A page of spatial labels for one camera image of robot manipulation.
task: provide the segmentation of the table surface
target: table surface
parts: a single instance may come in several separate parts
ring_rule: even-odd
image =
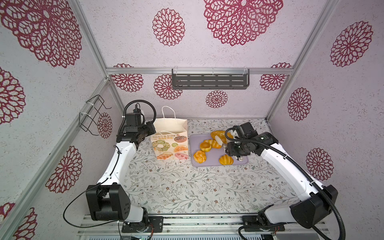
[[[245,122],[258,133],[270,131],[262,119],[188,120],[188,136]],[[191,152],[188,160],[157,160],[151,146],[149,138],[140,144],[124,179],[131,203],[150,214],[249,213],[297,200],[283,177],[255,154],[245,165],[194,167]]]

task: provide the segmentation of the purple tray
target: purple tray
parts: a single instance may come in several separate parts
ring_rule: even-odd
[[[190,144],[189,152],[191,154],[192,165],[195,167],[223,166],[218,161],[221,156],[226,154],[223,147],[220,149],[212,148],[209,152],[206,152],[205,154],[207,155],[207,160],[203,163],[198,163],[193,158],[193,155],[195,154],[195,152],[200,150],[200,143],[202,143],[206,139],[212,139],[210,133],[192,134],[191,136],[189,136],[189,144]],[[232,165],[247,164],[248,158],[246,156],[242,158],[243,158],[243,161],[239,161],[234,158]]]

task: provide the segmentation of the wall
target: wall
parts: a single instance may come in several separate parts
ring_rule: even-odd
[[[383,10],[380,0],[342,1],[270,121],[285,149],[338,189],[347,239],[382,238]],[[335,217],[327,224],[336,239]]]
[[[324,3],[80,0],[109,67],[291,67]],[[124,104],[153,99],[183,118],[264,117],[285,80],[251,75],[247,90],[175,91],[169,75],[113,78]]]
[[[66,1],[25,2],[0,1],[0,223],[103,78]]]
[[[63,220],[65,207],[88,185],[96,184],[107,168],[116,144],[114,132],[121,123],[121,112],[112,98],[110,88],[106,88],[101,96],[105,100],[100,108],[100,114],[95,110],[90,112],[95,116],[91,124],[91,132],[80,130],[74,141],[52,172],[51,177],[42,186],[35,197],[31,208],[36,214],[33,221],[27,221],[28,233],[22,231],[23,225],[16,231],[16,237],[25,235],[33,239],[73,239],[78,228],[68,225]],[[80,225],[85,214],[89,214],[85,194],[73,202],[65,213],[66,219],[75,225]]]

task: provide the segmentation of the paper bag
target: paper bag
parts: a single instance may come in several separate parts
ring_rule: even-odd
[[[161,108],[163,118],[157,118],[153,123],[156,133],[151,135],[151,142],[155,155],[159,160],[188,159],[187,120],[176,118],[172,108],[175,117],[164,117],[164,107]]]

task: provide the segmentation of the wire rack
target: wire rack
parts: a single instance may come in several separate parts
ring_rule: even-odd
[[[100,106],[99,107],[95,107],[95,105],[100,102]],[[107,108],[105,105],[104,105],[104,99],[100,96],[100,95],[95,95],[94,97],[90,98],[88,101],[86,101],[86,103],[92,105],[92,107],[85,113],[85,112],[81,112],[79,113],[79,127],[84,130],[85,132],[90,132],[92,135],[94,136],[98,136],[99,134],[93,134],[91,132],[91,130],[89,129],[91,127],[91,124],[94,123],[96,126],[98,126],[98,124],[95,122],[95,117],[99,114],[101,115],[100,113],[100,109],[101,107],[104,107],[105,109],[111,109],[112,107],[110,108]],[[90,112],[92,111],[92,109],[95,109],[96,110],[96,113],[95,115],[92,117],[90,115]],[[84,122],[87,120],[87,119],[90,119],[91,122],[89,123],[88,126],[84,125]]]

